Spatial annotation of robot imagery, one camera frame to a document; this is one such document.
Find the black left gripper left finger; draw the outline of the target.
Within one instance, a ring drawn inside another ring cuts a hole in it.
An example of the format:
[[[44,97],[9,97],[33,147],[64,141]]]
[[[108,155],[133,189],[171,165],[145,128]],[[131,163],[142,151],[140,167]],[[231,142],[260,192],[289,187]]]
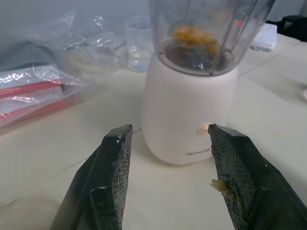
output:
[[[110,130],[76,172],[49,230],[122,230],[133,126]]]

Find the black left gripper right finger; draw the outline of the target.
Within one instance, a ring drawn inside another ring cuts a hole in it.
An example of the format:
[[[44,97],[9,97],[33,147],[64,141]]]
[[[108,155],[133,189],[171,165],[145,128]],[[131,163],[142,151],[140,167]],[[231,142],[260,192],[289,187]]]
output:
[[[307,230],[307,207],[248,136],[217,124],[208,133],[216,180],[236,197],[223,197],[235,230]]]

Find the orange food pieces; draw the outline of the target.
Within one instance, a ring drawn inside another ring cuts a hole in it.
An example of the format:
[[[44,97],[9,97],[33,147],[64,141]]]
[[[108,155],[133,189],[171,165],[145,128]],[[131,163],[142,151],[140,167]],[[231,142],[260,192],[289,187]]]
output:
[[[178,26],[172,36],[187,47],[201,47],[211,55],[216,55],[219,50],[219,43],[211,33],[193,26]]]

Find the yellowish-brown food scrap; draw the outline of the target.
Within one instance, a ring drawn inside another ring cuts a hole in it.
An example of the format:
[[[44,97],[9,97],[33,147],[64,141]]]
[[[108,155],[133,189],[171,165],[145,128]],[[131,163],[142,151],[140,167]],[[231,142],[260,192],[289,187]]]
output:
[[[227,185],[224,181],[212,179],[210,186],[219,191],[223,197],[232,201],[236,199],[235,194],[227,188]]]

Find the white blender base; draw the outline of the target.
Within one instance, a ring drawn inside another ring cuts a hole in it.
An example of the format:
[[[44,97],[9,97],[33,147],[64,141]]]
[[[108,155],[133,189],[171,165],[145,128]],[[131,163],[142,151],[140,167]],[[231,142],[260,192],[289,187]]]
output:
[[[192,76],[153,56],[141,109],[142,134],[149,150],[174,165],[209,158],[209,125],[226,123],[237,79],[237,69],[218,76]]]

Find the red and white flat package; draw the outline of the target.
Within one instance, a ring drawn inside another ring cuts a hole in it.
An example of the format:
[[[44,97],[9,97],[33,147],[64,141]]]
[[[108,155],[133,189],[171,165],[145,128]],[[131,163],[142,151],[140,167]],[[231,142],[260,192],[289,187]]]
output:
[[[0,128],[66,108],[90,85],[55,65],[0,71]]]

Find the crinkled clear plastic bag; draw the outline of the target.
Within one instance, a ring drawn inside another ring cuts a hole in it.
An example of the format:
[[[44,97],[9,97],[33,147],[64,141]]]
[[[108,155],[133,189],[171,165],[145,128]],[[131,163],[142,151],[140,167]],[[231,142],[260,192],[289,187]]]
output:
[[[77,11],[67,35],[60,55],[64,72],[96,80],[126,66],[127,43],[124,26],[119,22]]]

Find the clear plastic measuring cup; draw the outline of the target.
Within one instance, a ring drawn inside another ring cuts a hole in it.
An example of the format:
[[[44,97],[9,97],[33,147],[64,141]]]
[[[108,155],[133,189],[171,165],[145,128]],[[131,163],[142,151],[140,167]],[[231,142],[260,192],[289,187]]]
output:
[[[128,18],[125,29],[129,67],[138,72],[146,72],[154,53],[150,17]]]

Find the white plastic box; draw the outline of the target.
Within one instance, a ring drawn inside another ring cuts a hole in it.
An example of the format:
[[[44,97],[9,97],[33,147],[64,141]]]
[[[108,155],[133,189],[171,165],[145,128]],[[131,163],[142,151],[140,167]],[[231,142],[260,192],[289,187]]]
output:
[[[250,48],[257,51],[271,52],[277,41],[277,25],[264,23],[254,38]]]

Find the black bag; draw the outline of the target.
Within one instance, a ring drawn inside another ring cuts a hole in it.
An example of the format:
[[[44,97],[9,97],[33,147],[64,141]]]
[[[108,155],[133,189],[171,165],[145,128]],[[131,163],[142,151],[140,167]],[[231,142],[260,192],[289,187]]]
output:
[[[289,15],[283,17],[280,21],[267,20],[265,23],[276,25],[278,34],[307,43],[307,17]]]

